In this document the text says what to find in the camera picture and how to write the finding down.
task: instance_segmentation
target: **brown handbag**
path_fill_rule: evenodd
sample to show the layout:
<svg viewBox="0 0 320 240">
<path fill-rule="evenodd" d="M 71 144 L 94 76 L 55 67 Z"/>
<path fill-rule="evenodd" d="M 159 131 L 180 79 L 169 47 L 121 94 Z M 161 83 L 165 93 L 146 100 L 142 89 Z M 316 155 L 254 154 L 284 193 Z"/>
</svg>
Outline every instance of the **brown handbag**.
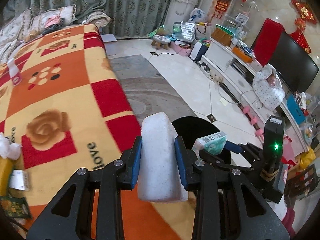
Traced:
<svg viewBox="0 0 320 240">
<path fill-rule="evenodd" d="M 224 32 L 222 29 L 216 28 L 211 34 L 211 37 L 225 46 L 231 45 L 232 36 Z"/>
</svg>

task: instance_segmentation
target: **metal screw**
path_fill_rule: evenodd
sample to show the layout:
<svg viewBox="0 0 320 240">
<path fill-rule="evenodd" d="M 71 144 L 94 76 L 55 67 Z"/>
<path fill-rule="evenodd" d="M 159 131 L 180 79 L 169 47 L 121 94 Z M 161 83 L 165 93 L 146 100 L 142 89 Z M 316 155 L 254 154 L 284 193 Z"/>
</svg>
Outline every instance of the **metal screw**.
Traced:
<svg viewBox="0 0 320 240">
<path fill-rule="evenodd" d="M 232 169 L 231 172 L 233 175 L 236 175 L 236 176 L 239 176 L 241 174 L 241 171 L 239 171 L 238 169 Z"/>
<path fill-rule="evenodd" d="M 202 160 L 197 160 L 197 161 L 196 161 L 196 165 L 197 165 L 197 166 L 204 166 L 204 161 L 202 161 Z"/>
<path fill-rule="evenodd" d="M 78 175 L 84 175 L 87 172 L 87 170 L 85 168 L 80 168 L 77 173 Z"/>
<path fill-rule="evenodd" d="M 113 162 L 113 164 L 114 164 L 115 166 L 121 166 L 121 165 L 123 164 L 123 160 L 115 160 L 115 161 Z"/>
</svg>

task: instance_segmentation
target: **black tv screen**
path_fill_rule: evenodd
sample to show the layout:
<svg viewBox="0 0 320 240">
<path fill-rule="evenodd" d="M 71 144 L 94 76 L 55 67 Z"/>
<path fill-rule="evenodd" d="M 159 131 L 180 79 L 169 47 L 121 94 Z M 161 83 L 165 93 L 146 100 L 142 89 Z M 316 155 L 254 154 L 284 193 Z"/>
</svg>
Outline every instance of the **black tv screen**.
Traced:
<svg viewBox="0 0 320 240">
<path fill-rule="evenodd" d="M 292 92 L 305 92 L 319 71 L 308 53 L 286 32 L 282 32 L 269 63 Z"/>
</svg>

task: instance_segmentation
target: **framed photo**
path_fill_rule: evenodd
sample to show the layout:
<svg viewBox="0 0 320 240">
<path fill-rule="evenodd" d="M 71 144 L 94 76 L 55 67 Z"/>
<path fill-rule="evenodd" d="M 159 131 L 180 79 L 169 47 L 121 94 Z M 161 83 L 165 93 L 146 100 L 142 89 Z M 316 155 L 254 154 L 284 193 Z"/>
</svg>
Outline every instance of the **framed photo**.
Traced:
<svg viewBox="0 0 320 240">
<path fill-rule="evenodd" d="M 249 20 L 249 17 L 245 16 L 242 13 L 239 13 L 238 16 L 236 17 L 236 21 L 241 23 L 242 25 L 246 25 L 248 20 Z"/>
</svg>

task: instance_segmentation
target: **gray rug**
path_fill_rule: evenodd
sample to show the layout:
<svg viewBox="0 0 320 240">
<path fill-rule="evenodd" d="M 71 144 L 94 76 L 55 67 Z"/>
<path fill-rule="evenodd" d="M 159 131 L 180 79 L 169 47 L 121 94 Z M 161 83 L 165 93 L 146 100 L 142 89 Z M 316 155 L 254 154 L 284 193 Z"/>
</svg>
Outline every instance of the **gray rug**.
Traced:
<svg viewBox="0 0 320 240">
<path fill-rule="evenodd" d="M 173 87 L 142 55 L 110 60 L 139 123 L 155 113 L 165 112 L 170 121 L 196 116 Z"/>
</svg>

